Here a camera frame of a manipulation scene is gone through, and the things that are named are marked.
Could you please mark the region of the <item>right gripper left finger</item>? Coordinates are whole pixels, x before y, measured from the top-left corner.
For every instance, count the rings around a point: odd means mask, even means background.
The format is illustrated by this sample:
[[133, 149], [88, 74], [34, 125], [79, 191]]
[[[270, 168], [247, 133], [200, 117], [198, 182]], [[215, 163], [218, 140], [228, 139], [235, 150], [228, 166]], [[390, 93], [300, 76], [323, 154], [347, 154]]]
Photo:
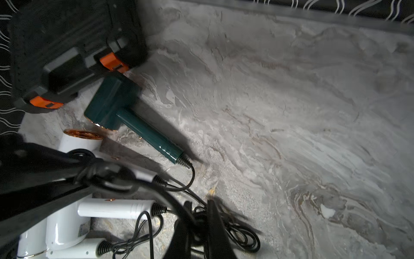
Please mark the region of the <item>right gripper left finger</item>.
[[164, 259], [190, 259], [191, 244], [193, 241], [193, 218], [191, 216], [179, 217], [175, 223], [175, 231]]

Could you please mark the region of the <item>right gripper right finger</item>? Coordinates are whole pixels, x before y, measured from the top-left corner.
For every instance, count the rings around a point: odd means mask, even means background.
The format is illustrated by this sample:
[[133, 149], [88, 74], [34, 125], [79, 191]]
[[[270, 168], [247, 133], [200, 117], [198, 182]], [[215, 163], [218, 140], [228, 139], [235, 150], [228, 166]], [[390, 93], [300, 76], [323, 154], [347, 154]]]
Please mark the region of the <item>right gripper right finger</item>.
[[218, 207], [213, 200], [207, 202], [207, 259], [236, 259], [230, 245]]

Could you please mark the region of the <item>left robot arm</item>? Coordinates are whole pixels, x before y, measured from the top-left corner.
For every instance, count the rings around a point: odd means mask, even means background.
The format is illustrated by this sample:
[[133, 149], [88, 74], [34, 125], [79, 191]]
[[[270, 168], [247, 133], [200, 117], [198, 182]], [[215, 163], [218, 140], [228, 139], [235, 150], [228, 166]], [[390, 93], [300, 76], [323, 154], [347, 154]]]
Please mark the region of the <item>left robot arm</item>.
[[77, 149], [64, 153], [1, 136], [1, 247], [26, 230], [96, 190], [130, 194], [134, 174], [125, 166]]

